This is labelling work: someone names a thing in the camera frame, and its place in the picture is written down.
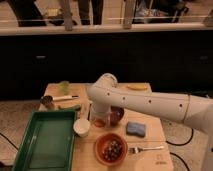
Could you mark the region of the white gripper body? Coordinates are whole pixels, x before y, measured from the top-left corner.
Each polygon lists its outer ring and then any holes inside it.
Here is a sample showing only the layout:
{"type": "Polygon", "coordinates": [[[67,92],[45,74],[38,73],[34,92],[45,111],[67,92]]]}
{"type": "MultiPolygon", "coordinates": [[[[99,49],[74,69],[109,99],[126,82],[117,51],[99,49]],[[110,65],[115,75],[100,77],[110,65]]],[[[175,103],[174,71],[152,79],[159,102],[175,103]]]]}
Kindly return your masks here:
{"type": "Polygon", "coordinates": [[[111,110],[109,107],[95,107],[92,106],[90,109],[90,121],[99,128],[108,127],[110,125],[109,117],[111,110]]]}

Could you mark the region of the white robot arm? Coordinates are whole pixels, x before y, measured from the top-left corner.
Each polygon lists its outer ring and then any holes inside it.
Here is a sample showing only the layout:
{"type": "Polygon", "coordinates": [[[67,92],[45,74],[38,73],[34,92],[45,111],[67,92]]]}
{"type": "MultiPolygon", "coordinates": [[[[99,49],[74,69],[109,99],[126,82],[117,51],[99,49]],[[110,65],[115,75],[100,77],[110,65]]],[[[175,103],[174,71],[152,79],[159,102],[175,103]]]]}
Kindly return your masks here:
{"type": "Polygon", "coordinates": [[[117,85],[117,78],[105,73],[88,88],[93,116],[104,117],[115,106],[201,131],[208,135],[201,171],[213,171],[213,99],[188,94],[125,90],[117,85]]]}

